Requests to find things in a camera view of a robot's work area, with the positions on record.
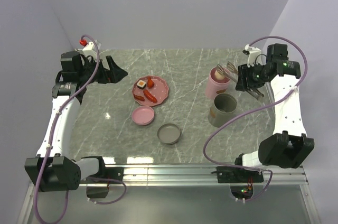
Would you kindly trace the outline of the steel serving tongs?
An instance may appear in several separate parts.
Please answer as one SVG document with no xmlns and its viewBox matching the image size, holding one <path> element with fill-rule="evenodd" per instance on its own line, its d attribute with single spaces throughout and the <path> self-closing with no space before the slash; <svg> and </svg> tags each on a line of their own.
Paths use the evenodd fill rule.
<svg viewBox="0 0 338 224">
<path fill-rule="evenodd" d="M 216 71 L 224 74 L 225 78 L 232 80 L 234 83 L 238 82 L 239 72 L 233 63 L 228 61 L 226 67 L 217 64 Z M 259 90 L 247 90 L 247 93 L 253 96 L 258 101 L 261 101 L 265 96 Z"/>
</svg>

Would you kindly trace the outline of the cream steamed bun toy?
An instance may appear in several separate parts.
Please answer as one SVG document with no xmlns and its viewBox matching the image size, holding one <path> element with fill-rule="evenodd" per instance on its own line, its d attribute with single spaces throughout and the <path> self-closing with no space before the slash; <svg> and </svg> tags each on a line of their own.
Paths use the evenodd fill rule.
<svg viewBox="0 0 338 224">
<path fill-rule="evenodd" d="M 221 81 L 221 80 L 223 80 L 223 79 L 225 78 L 224 74 L 219 73 L 218 71 L 216 71 L 216 72 L 214 73 L 214 77 L 215 77 L 215 79 L 218 80 L 218 81 Z"/>
</svg>

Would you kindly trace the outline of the pink scalloped plate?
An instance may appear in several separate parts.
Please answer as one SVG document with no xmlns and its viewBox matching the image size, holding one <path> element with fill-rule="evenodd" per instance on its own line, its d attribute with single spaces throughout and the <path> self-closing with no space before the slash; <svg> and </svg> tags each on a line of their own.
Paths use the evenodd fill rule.
<svg viewBox="0 0 338 224">
<path fill-rule="evenodd" d="M 148 76 L 144 76 L 144 77 L 139 78 L 138 80 L 144 80 L 144 81 L 147 82 L 147 77 Z M 154 106 L 161 105 L 168 98 L 168 94 L 169 94 L 170 89 L 169 89 L 167 82 L 164 79 L 162 79 L 161 77 L 159 77 L 159 76 L 150 76 L 150 77 L 151 77 L 151 79 L 152 79 L 152 81 L 154 82 L 155 85 L 152 89 L 149 89 L 147 86 L 145 87 L 145 89 L 147 89 L 153 96 L 156 97 L 157 103 L 150 102 L 144 96 L 143 89 L 137 88 L 136 83 L 138 82 L 138 80 L 136 80 L 136 82 L 133 85 L 132 97 L 140 105 L 154 107 Z M 145 101 L 136 100 L 134 98 L 134 95 L 144 97 Z"/>
</svg>

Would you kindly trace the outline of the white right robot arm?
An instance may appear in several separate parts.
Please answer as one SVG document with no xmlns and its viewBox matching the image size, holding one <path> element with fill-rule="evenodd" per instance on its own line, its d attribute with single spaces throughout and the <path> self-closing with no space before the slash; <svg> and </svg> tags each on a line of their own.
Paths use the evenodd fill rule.
<svg viewBox="0 0 338 224">
<path fill-rule="evenodd" d="M 265 64 L 249 58 L 238 71 L 236 90 L 254 90 L 268 82 L 276 105 L 273 134 L 260 143 L 257 151 L 236 158 L 234 178 L 246 181 L 252 174 L 250 167 L 298 168 L 314 149 L 314 139 L 307 136 L 302 122 L 299 63 L 289 60 L 287 45 L 276 43 L 268 46 Z"/>
</svg>

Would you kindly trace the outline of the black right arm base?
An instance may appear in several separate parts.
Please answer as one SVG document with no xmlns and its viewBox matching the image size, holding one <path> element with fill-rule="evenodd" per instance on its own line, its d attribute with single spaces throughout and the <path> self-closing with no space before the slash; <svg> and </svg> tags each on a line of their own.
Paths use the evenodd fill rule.
<svg viewBox="0 0 338 224">
<path fill-rule="evenodd" d="M 263 183 L 264 177 L 258 171 L 249 171 L 227 166 L 217 166 L 211 172 L 217 175 L 218 183 Z"/>
</svg>

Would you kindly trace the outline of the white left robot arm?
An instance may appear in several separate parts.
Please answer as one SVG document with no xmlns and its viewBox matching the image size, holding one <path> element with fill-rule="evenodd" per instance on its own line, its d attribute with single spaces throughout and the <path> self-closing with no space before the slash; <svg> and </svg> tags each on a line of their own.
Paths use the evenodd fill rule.
<svg viewBox="0 0 338 224">
<path fill-rule="evenodd" d="M 87 156 L 80 161 L 68 158 L 72 128 L 86 93 L 85 83 L 118 83 L 128 73 L 106 56 L 108 68 L 92 55 L 77 51 L 61 55 L 61 71 L 52 88 L 52 114 L 37 154 L 27 158 L 24 168 L 40 192 L 76 190 L 82 180 L 100 183 L 108 178 L 104 159 Z"/>
</svg>

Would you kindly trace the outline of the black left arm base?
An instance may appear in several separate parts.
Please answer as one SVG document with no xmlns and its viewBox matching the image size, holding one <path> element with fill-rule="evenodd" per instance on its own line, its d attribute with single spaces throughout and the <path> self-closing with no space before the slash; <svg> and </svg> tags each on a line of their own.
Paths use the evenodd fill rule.
<svg viewBox="0 0 338 224">
<path fill-rule="evenodd" d="M 117 184 L 123 180 L 124 168 L 122 166 L 100 167 L 96 174 L 89 175 L 87 180 Z"/>
</svg>

